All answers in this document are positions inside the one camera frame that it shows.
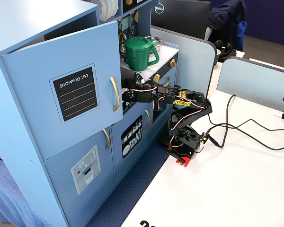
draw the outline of desk divider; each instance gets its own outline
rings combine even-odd
[[[207,96],[217,52],[215,46],[211,42],[155,26],[151,27],[151,35],[179,46],[176,85]]]
[[[284,70],[269,65],[230,57],[222,66],[217,90],[284,110]]]

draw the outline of black chalkboard label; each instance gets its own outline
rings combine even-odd
[[[91,67],[53,82],[64,121],[97,107]]]
[[[142,119],[143,116],[141,115],[121,135],[123,158],[125,158],[142,139]]]

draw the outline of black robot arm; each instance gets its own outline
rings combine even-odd
[[[141,82],[139,74],[134,80],[124,81],[123,93],[126,102],[154,101],[154,110],[159,110],[160,103],[183,106],[171,114],[169,133],[161,138],[167,152],[177,158],[177,162],[187,166],[193,154],[200,147],[204,133],[198,134],[190,125],[212,112],[212,106],[203,93],[181,89],[179,86],[165,87],[151,80]]]

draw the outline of red clamp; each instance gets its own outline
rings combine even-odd
[[[171,146],[169,146],[169,149],[170,149],[169,154],[171,154],[173,157],[177,158],[176,162],[180,163],[181,166],[184,165],[184,167],[187,167],[188,163],[191,160],[191,157],[181,157],[180,155],[171,152],[171,151],[173,151],[173,148]]]
[[[184,165],[184,167],[186,167],[187,165],[188,165],[188,163],[190,162],[190,158],[188,158],[188,157],[181,157],[181,158],[183,158],[184,160],[185,160],[185,163],[183,163],[183,162],[181,162],[179,159],[177,159],[177,163],[180,163],[180,165]]]

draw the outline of wire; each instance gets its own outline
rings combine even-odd
[[[228,108],[229,108],[229,104],[231,103],[231,100],[232,98],[234,98],[236,95],[232,95],[231,98],[228,100],[228,103],[227,103],[227,107],[226,107],[226,131],[225,131],[225,134],[224,134],[224,138],[223,138],[223,142],[222,142],[222,145],[220,144],[215,144],[217,147],[219,148],[223,148],[224,147],[224,144],[225,144],[225,141],[226,141],[226,136],[227,136],[227,133],[228,133],[228,127],[229,127],[229,124],[228,124]]]
[[[162,99],[162,98],[164,98],[164,97],[161,97],[161,98],[158,99],[158,109],[157,109],[157,110],[155,110],[155,101],[153,101],[153,107],[152,107],[152,109],[153,109],[154,111],[159,111],[159,110],[160,110],[160,99]]]
[[[192,105],[194,105],[194,106],[196,106],[196,107],[198,107],[198,108],[205,109],[205,107],[198,106],[198,105],[194,104],[191,100],[189,100],[189,99],[187,99],[187,98],[184,98],[184,97],[181,97],[181,96],[175,96],[175,97],[182,98],[182,99],[184,99],[184,100],[190,102]]]
[[[144,92],[144,91],[154,91],[156,90],[157,87],[153,88],[153,89],[148,89],[148,90],[137,90],[137,89],[129,89],[130,91],[138,91],[138,92]]]
[[[215,124],[215,123],[212,122],[212,120],[211,120],[211,118],[210,118],[210,115],[208,115],[208,118],[209,118],[209,122],[210,122],[211,124],[217,125],[217,124]],[[257,125],[259,125],[259,126],[262,127],[263,129],[266,129],[267,131],[284,131],[284,129],[268,129],[268,128],[266,128],[265,126],[261,125],[260,123],[256,122],[254,119],[249,119],[249,120],[245,121],[244,123],[242,123],[242,124],[240,124],[239,126],[237,126],[237,128],[238,128],[238,127],[241,127],[242,125],[244,125],[244,124],[246,124],[246,123],[248,123],[248,122],[250,122],[250,121],[253,121],[254,123],[256,123]]]
[[[197,112],[190,113],[190,114],[186,115],[185,117],[182,117],[181,120],[178,121],[177,124],[176,124],[171,130],[174,130],[174,129],[178,126],[178,124],[180,124],[180,122],[181,122],[183,119],[185,119],[185,118],[187,118],[187,117],[189,117],[189,116],[192,116],[192,115],[194,115],[194,114],[197,114],[197,113],[201,112],[202,110],[203,110],[203,109],[200,109],[200,110],[197,111]]]
[[[170,140],[170,142],[169,142],[169,145],[172,147],[172,148],[178,148],[178,147],[181,147],[184,143],[182,143],[181,145],[179,145],[179,146],[172,146],[171,145],[171,142],[172,142],[172,140],[174,139],[174,137],[175,136],[172,136],[172,138],[171,138],[171,140]]]
[[[204,149],[204,147],[202,147],[202,149],[198,152],[195,151],[195,153],[200,154],[203,149]]]
[[[244,132],[244,131],[242,131],[241,129],[238,128],[238,127],[242,126],[243,124],[247,123],[249,120],[246,121],[246,122],[244,122],[243,124],[239,125],[238,127],[233,126],[232,124],[229,124],[229,123],[228,123],[228,112],[229,112],[229,111],[228,111],[228,107],[229,107],[229,103],[230,103],[231,99],[232,99],[234,96],[235,96],[235,95],[233,95],[233,96],[230,97],[230,99],[229,99],[229,101],[228,101],[228,104],[227,104],[227,108],[226,108],[226,123],[220,123],[220,124],[214,125],[214,126],[211,127],[209,130],[207,130],[205,136],[206,136],[214,145],[216,145],[217,147],[222,148],[222,147],[224,146],[224,144],[225,144],[225,139],[226,139],[226,136],[227,136],[228,128],[229,128],[229,126],[231,126],[231,127],[232,127],[231,129],[236,129],[236,130],[240,131],[241,133],[247,135],[248,137],[252,138],[252,139],[255,140],[256,142],[258,142],[259,144],[263,145],[264,147],[266,147],[266,148],[268,148],[268,149],[270,149],[270,150],[275,150],[275,151],[277,151],[277,150],[284,150],[284,147],[283,147],[283,148],[271,148],[271,147],[267,146],[266,144],[262,143],[261,141],[257,140],[257,139],[254,138],[253,136],[249,135],[248,133],[246,133],[246,132]],[[210,132],[212,129],[214,129],[214,128],[216,128],[216,127],[219,127],[219,126],[220,126],[220,127],[226,127],[226,132],[225,132],[224,139],[223,139],[223,143],[222,143],[221,146],[219,145],[219,143],[218,143],[216,140],[214,140],[214,138],[212,138],[212,137],[209,135],[209,132]]]

